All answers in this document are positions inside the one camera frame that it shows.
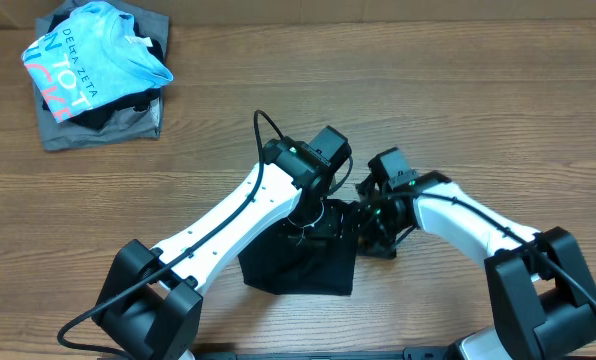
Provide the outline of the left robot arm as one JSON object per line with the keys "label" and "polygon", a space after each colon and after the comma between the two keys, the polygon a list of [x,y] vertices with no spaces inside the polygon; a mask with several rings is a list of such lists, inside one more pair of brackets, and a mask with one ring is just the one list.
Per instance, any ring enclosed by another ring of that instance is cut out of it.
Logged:
{"label": "left robot arm", "polygon": [[189,359],[204,296],[237,259],[247,285],[271,294],[350,294],[356,240],[346,203],[330,198],[349,159],[346,137],[324,128],[305,143],[270,140],[264,161],[224,200],[152,248],[133,240],[115,256],[94,322],[125,356]]}

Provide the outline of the black t-shirt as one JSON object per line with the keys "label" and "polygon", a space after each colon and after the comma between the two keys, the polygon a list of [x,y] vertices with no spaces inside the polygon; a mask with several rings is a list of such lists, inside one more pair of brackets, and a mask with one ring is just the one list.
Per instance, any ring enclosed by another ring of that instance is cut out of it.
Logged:
{"label": "black t-shirt", "polygon": [[290,245],[278,237],[286,219],[273,224],[238,255],[244,283],[274,295],[350,295],[358,246],[346,225],[351,208],[341,244],[330,248]]}

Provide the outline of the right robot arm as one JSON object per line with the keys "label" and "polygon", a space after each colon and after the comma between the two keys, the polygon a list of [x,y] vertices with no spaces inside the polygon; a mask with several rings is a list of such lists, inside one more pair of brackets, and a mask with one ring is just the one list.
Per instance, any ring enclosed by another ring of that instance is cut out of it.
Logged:
{"label": "right robot arm", "polygon": [[414,230],[435,235],[486,275],[493,324],[406,359],[576,359],[596,341],[596,284],[576,238],[540,231],[468,196],[449,177],[411,168],[397,148],[372,158],[356,189],[359,251],[393,258]]}

